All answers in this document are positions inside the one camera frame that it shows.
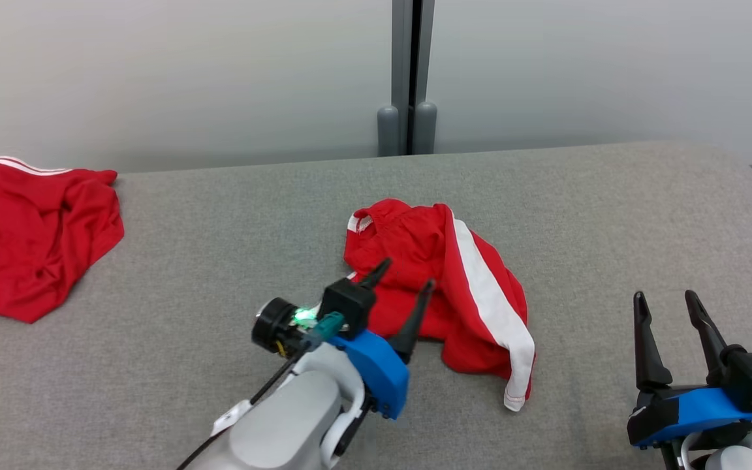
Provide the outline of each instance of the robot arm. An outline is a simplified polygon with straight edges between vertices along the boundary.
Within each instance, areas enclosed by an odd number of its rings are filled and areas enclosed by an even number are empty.
[[[669,470],[752,470],[752,353],[727,345],[695,292],[686,291],[689,319],[701,338],[706,384],[671,386],[651,333],[642,292],[634,295],[638,403],[629,442],[659,448]],[[689,461],[689,451],[713,451]]]
[[[286,357],[286,364],[253,398],[217,420],[211,438],[179,470],[326,470],[342,457],[370,411],[397,419],[433,281],[418,295],[400,333],[382,339],[367,325],[376,301],[373,287],[389,264],[386,259],[361,283],[332,283],[318,310],[282,298],[266,304],[251,339]]]

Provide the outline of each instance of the gray table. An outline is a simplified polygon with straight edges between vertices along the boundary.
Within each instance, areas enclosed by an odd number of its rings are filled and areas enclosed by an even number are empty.
[[[639,143],[124,175],[126,238],[34,325],[0,318],[0,468],[170,469],[281,360],[257,308],[346,273],[347,218],[445,202],[522,281],[533,396],[460,375],[424,343],[399,423],[370,419],[339,468],[662,468],[629,446],[632,295],[676,383],[705,375],[684,289],[752,350],[752,172],[716,149]]]

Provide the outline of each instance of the red clothing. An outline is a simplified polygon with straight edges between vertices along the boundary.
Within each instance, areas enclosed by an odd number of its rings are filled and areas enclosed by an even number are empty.
[[[368,328],[380,336],[399,332],[433,277],[421,336],[444,340],[443,361],[454,371],[507,379],[504,405],[520,410],[530,394],[535,344],[524,290],[492,245],[447,205],[412,208],[385,199],[352,215],[344,260],[366,274],[388,257],[393,262],[376,286]]]
[[[122,239],[117,176],[0,157],[0,315],[37,321]]]

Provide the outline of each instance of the white panel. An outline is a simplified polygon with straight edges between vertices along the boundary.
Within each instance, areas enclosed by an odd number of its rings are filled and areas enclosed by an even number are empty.
[[[437,0],[435,151],[677,138],[752,164],[752,2]]]
[[[0,154],[153,170],[376,155],[391,2],[0,0]]]

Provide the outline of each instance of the white stripe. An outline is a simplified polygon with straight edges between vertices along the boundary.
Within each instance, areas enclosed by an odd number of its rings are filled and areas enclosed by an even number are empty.
[[[45,168],[36,168],[35,166],[32,166],[31,164],[25,163],[25,161],[19,160],[17,157],[7,157],[6,155],[0,155],[0,158],[8,158],[13,161],[17,161],[18,163],[22,163],[24,166],[29,167],[30,170],[35,170],[35,172],[62,172],[63,170],[70,170],[70,168],[54,168],[54,169],[45,169]]]
[[[510,351],[512,375],[507,382],[507,389],[504,390],[504,406],[518,411],[524,405],[527,385],[530,382],[535,343],[480,255],[472,232],[469,232],[463,221],[456,218],[454,235],[457,237],[457,248],[460,251],[460,261],[463,262],[466,280],[469,281],[469,292],[478,307],[480,319],[495,342]]]
[[[13,163],[13,161],[9,160],[0,160],[0,165],[9,166],[11,168],[15,168],[17,170],[21,170],[22,172],[29,173],[30,175],[36,175],[36,176],[54,176],[54,175],[62,175],[62,173],[68,173],[71,172],[71,170],[54,170],[53,172],[37,172],[36,170],[32,170],[30,168],[26,168],[18,163]]]
[[[370,226],[371,223],[373,223],[373,218],[370,216],[364,216],[362,218],[350,216],[350,220],[347,221],[347,230],[350,232],[361,233],[365,228]]]

